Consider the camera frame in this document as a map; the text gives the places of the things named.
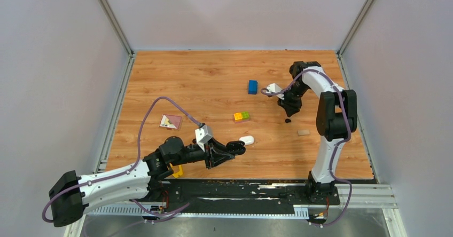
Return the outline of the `black earbud charging case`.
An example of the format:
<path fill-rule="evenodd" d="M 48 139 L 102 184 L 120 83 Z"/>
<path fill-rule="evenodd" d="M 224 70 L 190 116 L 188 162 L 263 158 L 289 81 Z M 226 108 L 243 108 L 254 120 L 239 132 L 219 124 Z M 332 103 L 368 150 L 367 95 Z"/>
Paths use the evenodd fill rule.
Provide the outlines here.
<path fill-rule="evenodd" d="M 245 142 L 240 140 L 228 142 L 226 150 L 234 156 L 243 155 L 246 152 Z"/>

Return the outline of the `white earbud charging case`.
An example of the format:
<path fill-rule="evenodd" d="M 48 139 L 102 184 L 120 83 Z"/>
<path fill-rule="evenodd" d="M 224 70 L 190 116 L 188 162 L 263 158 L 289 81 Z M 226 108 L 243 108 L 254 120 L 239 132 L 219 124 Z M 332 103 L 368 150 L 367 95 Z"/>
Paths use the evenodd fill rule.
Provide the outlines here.
<path fill-rule="evenodd" d="M 242 136 L 239 138 L 239 141 L 242 141 L 245 146 L 248 146 L 255 143 L 255 138 L 253 136 Z"/>

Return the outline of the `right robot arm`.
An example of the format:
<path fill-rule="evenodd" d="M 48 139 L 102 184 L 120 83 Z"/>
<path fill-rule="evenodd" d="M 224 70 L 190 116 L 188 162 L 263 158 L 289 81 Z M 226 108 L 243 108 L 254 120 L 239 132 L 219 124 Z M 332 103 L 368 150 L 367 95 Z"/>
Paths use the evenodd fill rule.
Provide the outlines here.
<path fill-rule="evenodd" d="M 316 61 L 296 61 L 289 72 L 293 80 L 278 95 L 278 105 L 288 117 L 300 111 L 302 96 L 308 90 L 319 98 L 316 129 L 321 142 L 305 189 L 306 199 L 317 204 L 333 194 L 341 150 L 357 129 L 357 94 L 336 84 Z"/>

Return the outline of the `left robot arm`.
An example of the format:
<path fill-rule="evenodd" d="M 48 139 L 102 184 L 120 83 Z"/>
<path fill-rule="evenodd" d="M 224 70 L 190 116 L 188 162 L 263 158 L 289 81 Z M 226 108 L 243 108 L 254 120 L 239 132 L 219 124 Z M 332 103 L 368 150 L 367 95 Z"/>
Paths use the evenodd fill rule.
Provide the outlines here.
<path fill-rule="evenodd" d="M 144 197 L 158 201 L 164 189 L 158 182 L 173 174 L 173 166 L 203 161 L 211 169 L 245 151 L 240 140 L 224 145 L 211 138 L 201 145 L 184 145 L 181 138 L 172 136 L 138 163 L 91 175 L 77 175 L 74 170 L 64 173 L 49 190 L 42 218 L 63 227 L 108 204 Z"/>

